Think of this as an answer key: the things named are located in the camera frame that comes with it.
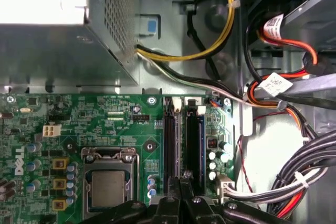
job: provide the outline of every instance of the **ram slot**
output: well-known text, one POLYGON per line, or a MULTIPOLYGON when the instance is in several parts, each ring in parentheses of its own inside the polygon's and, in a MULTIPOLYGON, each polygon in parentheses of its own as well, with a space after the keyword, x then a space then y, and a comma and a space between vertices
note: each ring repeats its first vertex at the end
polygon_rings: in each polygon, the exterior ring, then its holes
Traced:
POLYGON ((196 109, 189 107, 187 109, 187 117, 185 124, 185 144, 183 155, 185 157, 185 171, 191 172, 193 175, 192 185, 196 194, 201 193, 200 180, 200 144, 199 144, 199 123, 196 115, 196 109))
POLYGON ((202 194, 205 193, 206 188, 206 143, 205 143, 205 122, 204 116, 199 116, 198 118, 198 144, 199 148, 199 182, 201 185, 202 194))
POLYGON ((175 176, 181 175, 181 136, 182 136, 182 116, 179 112, 175 112, 175 176))
POLYGON ((175 177, 175 119, 174 109, 170 98, 165 98, 165 110, 163 118, 163 191, 166 194, 169 177, 175 177))

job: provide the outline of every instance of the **white wire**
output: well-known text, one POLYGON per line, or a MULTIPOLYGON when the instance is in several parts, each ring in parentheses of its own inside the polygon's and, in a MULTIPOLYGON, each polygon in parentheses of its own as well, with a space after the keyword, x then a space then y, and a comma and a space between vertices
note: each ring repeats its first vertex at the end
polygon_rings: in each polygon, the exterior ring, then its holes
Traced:
MULTIPOLYGON (((304 175, 304 179, 307 181, 308 179, 310 179, 312 176, 314 176, 321 168, 316 168, 314 170, 311 170, 309 173, 307 173, 306 175, 304 175)), ((327 171, 323 170, 323 172, 321 173, 321 175, 319 175, 316 179, 311 180, 310 182, 308 182, 308 184, 312 184, 315 181, 317 181, 317 179, 319 179, 320 177, 322 177, 327 171)), ((225 190, 227 191, 227 195, 234 195, 234 196, 239 196, 239 197, 251 197, 251 196, 263 196, 263 194, 265 193, 277 193, 279 191, 283 191, 286 189, 291 189, 293 187, 296 187, 298 185, 300 185, 301 182, 300 181, 295 181, 287 186, 278 188, 278 189, 274 189, 274 190, 270 190, 270 191, 263 191, 260 193, 244 193, 244 192, 239 192, 239 191, 235 191, 233 189, 231 189, 228 185, 224 185, 225 190)))
POLYGON ((180 82, 182 84, 185 84, 185 85, 188 85, 188 86, 193 86, 193 87, 201 87, 201 88, 205 88, 205 89, 210 89, 210 90, 213 90, 213 91, 216 91, 220 94, 223 94, 225 95, 226 97, 229 97, 231 98, 232 100, 235 100, 239 103, 242 103, 242 104, 245 104, 245 105, 248 105, 248 106, 253 106, 253 107, 260 107, 256 104, 251 104, 251 103, 248 103, 240 98, 237 98, 235 97, 234 95, 220 89, 220 88, 217 88, 217 87, 214 87, 212 85, 206 85, 206 84, 199 84, 199 83, 193 83, 193 82, 188 82, 188 81, 184 81, 184 80, 180 80, 180 79, 177 79, 173 76, 171 76, 170 74, 168 74, 164 69, 162 69, 158 64, 156 64, 153 60, 145 57, 144 55, 138 53, 138 55, 143 59, 143 60, 146 60, 147 62, 149 62, 150 64, 154 65, 157 69, 159 69, 165 76, 167 76, 168 78, 174 80, 174 81, 177 81, 177 82, 180 82))

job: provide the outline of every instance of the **perforated metal grille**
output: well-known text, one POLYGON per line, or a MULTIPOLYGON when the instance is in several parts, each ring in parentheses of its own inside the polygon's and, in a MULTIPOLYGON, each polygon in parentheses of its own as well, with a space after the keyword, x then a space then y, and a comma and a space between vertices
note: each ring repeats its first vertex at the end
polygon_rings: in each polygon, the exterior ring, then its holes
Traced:
POLYGON ((104 24, 121 52, 134 53, 135 0, 105 0, 104 24))

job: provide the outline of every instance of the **black ram slot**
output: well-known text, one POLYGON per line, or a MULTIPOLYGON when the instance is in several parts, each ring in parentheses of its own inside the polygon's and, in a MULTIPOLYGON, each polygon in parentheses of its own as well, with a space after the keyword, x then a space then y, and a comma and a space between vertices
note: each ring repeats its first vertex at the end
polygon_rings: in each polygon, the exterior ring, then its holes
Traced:
POLYGON ((185 144, 184 157, 185 170, 192 172, 192 185, 196 194, 201 193, 201 171, 202 167, 200 158, 201 145, 199 144, 199 121, 197 118, 197 108, 189 106, 187 109, 186 129, 185 129, 185 144))
POLYGON ((171 98, 165 98, 166 108, 163 118, 163 191, 166 194, 169 177, 175 177, 175 119, 171 98))

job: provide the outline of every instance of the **dell logo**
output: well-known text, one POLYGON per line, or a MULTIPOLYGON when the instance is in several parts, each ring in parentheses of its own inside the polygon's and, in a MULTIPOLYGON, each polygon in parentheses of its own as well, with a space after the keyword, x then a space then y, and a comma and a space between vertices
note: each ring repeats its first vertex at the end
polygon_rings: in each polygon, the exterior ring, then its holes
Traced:
POLYGON ((15 150, 15 176, 21 176, 23 175, 23 165, 25 164, 25 162, 23 161, 24 157, 25 157, 25 148, 24 146, 22 146, 19 149, 15 150))

